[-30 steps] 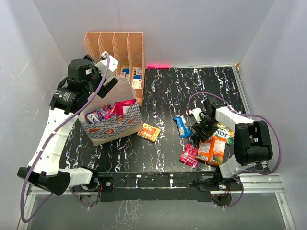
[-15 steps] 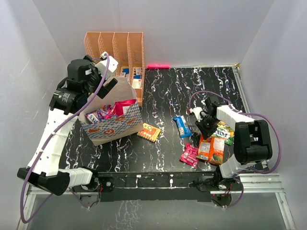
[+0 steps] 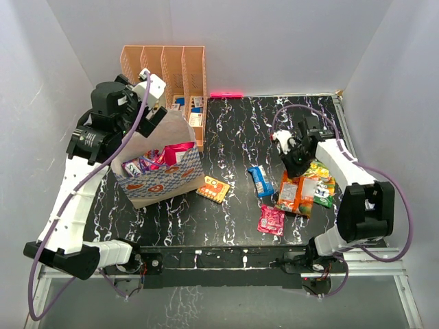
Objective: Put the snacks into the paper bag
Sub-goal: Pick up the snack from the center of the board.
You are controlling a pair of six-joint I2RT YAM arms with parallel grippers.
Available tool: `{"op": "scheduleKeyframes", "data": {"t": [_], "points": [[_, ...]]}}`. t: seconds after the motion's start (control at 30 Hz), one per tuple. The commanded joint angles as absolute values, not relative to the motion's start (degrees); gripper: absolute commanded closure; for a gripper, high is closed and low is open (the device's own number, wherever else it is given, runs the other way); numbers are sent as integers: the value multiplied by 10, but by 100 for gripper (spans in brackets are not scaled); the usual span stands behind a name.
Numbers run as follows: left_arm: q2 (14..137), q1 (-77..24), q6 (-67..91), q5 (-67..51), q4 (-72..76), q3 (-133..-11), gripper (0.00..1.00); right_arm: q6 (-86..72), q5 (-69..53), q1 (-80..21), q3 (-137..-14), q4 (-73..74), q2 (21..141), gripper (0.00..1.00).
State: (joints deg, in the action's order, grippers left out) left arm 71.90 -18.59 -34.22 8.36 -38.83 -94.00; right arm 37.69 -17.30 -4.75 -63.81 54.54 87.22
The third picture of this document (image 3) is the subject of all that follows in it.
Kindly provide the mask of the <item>magenta silver snack bag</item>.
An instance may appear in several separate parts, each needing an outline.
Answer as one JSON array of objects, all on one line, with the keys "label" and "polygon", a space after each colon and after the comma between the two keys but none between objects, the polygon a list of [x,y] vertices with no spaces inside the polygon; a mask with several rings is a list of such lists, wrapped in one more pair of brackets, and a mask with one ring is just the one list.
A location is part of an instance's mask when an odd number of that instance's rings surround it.
[{"label": "magenta silver snack bag", "polygon": [[179,163],[184,157],[186,151],[192,149],[194,142],[178,143],[175,145],[167,145],[157,158],[153,159],[150,164],[151,170],[156,170],[161,167],[171,167]]}]

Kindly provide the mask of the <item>white checkered paper bag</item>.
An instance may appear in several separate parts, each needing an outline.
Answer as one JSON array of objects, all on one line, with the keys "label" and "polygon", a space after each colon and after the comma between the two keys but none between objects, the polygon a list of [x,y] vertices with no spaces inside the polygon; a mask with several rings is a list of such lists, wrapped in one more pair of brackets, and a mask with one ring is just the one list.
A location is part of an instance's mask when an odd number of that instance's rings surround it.
[{"label": "white checkered paper bag", "polygon": [[[151,171],[131,177],[123,163],[145,155],[148,151],[164,151],[181,143],[191,143],[187,151],[180,152],[172,162]],[[195,132],[180,111],[170,110],[154,131],[146,138],[136,132],[112,161],[111,169],[120,187],[136,209],[182,195],[204,186],[204,177]]]}]

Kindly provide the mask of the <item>orange Fox's candy bag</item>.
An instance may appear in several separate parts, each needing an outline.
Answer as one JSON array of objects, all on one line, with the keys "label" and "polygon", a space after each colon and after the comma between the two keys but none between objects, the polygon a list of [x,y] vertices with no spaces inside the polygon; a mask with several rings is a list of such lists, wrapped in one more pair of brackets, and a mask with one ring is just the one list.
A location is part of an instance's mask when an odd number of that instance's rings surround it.
[{"label": "orange Fox's candy bag", "polygon": [[318,180],[316,178],[303,175],[289,178],[287,172],[284,171],[276,208],[285,212],[310,217],[317,185]]}]

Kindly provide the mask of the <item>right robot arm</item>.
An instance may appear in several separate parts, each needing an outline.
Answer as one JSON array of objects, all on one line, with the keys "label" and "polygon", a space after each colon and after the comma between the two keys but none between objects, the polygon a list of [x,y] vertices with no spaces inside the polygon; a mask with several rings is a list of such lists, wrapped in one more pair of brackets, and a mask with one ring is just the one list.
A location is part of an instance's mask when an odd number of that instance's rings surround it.
[{"label": "right robot arm", "polygon": [[320,272],[334,254],[392,233],[395,190],[391,183],[380,182],[359,167],[338,133],[323,129],[316,117],[306,117],[298,127],[297,138],[287,130],[271,135],[288,177],[304,174],[318,160],[343,193],[335,225],[310,239],[301,257],[310,270]]}]

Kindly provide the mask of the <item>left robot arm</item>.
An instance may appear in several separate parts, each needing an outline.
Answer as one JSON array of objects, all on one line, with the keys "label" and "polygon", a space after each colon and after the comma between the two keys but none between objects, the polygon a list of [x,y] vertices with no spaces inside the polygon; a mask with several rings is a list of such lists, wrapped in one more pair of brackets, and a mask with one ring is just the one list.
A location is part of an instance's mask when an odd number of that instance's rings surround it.
[{"label": "left robot arm", "polygon": [[115,152],[126,149],[134,133],[148,137],[167,114],[164,107],[155,106],[166,83],[147,69],[139,79],[131,84],[120,74],[92,91],[91,109],[78,120],[67,146],[54,209],[39,237],[25,244],[26,257],[81,280],[107,266],[119,265],[126,273],[140,269],[142,258],[133,243],[83,239],[91,204]]}]

